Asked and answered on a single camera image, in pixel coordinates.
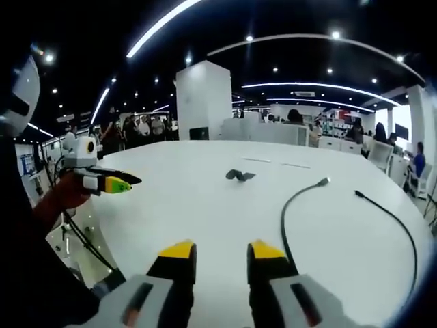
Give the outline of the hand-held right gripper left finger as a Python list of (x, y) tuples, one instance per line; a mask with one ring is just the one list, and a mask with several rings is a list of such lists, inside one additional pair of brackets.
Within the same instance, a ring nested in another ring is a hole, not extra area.
[(197, 248), (185, 240), (162, 250), (145, 275), (135, 275), (100, 301), (81, 327), (187, 327), (194, 303)]

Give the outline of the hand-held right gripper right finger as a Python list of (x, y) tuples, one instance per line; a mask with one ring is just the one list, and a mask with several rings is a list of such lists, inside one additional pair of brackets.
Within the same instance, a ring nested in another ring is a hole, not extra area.
[(247, 279), (256, 327), (360, 327), (333, 293), (297, 274), (281, 250), (261, 240), (248, 244)]

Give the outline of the person's left hand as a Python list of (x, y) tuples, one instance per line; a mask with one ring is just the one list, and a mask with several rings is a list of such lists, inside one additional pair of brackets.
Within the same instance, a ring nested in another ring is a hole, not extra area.
[(49, 192), (50, 202), (58, 211), (77, 208), (90, 196), (91, 193), (82, 185), (82, 178), (74, 172), (64, 174)]

